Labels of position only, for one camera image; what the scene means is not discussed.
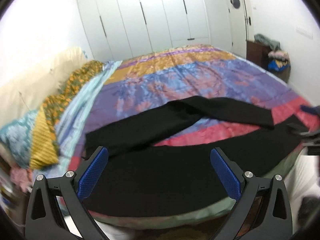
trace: black handle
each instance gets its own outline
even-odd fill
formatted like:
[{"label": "black handle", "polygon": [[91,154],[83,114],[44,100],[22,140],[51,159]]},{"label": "black handle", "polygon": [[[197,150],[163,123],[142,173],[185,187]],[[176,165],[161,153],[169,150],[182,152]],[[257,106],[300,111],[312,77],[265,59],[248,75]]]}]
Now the black handle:
[{"label": "black handle", "polygon": [[140,6],[141,6],[143,18],[144,18],[144,23],[147,25],[146,17],[144,16],[144,11],[143,11],[143,7],[142,7],[142,3],[141,2],[140,2]]},{"label": "black handle", "polygon": [[184,5],[184,9],[185,9],[185,11],[186,11],[186,14],[188,14],[188,12],[187,12],[187,7],[186,7],[186,3],[185,3],[184,0],[183,0],[183,5]]},{"label": "black handle", "polygon": [[104,26],[103,26],[101,15],[100,15],[100,21],[101,21],[101,25],[102,25],[102,29],[103,29],[104,35],[105,35],[105,37],[107,37],[106,30],[104,29]]}]

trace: white wall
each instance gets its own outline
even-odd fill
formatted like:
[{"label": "white wall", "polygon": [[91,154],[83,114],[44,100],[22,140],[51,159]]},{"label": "white wall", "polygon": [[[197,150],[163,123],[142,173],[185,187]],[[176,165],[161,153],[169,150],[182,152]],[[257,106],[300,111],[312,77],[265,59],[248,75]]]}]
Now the white wall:
[{"label": "white wall", "polygon": [[211,45],[231,51],[232,38],[226,0],[204,0],[207,9]]},{"label": "white wall", "polygon": [[76,0],[15,0],[0,21],[0,86],[71,46],[92,58]]},{"label": "white wall", "polygon": [[[251,0],[255,33],[278,40],[290,55],[289,85],[320,105],[320,29],[302,0]],[[312,33],[313,39],[296,28]]]}]

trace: blue pillow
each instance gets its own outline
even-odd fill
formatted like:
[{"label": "blue pillow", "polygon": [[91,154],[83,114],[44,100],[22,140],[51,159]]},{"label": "blue pillow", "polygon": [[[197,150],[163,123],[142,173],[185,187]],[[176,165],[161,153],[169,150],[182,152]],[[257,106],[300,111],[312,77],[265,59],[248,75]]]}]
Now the blue pillow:
[{"label": "blue pillow", "polygon": [[24,117],[15,119],[0,130],[0,142],[10,151],[16,163],[29,167],[32,130],[39,110],[31,110]]}]

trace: white wardrobe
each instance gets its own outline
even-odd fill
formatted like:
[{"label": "white wardrobe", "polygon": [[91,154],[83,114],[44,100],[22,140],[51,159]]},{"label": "white wardrobe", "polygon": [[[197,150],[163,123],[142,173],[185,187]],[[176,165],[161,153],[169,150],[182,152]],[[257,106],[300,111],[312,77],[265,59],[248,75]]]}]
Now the white wardrobe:
[{"label": "white wardrobe", "polygon": [[209,44],[204,0],[77,0],[96,60]]}]

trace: black trousers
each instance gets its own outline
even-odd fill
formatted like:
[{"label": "black trousers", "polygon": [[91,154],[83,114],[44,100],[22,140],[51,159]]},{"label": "black trousers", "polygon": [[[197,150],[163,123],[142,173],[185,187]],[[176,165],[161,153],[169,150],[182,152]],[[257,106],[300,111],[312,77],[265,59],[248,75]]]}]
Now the black trousers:
[{"label": "black trousers", "polygon": [[[209,144],[151,146],[203,116],[262,128]],[[192,97],[109,124],[87,135],[87,146],[105,146],[111,157],[84,205],[116,217],[171,216],[207,207],[227,196],[211,166],[211,150],[220,147],[244,171],[263,176],[299,145],[286,132],[292,122],[303,125],[292,116],[273,126],[269,110],[229,98]]]}]

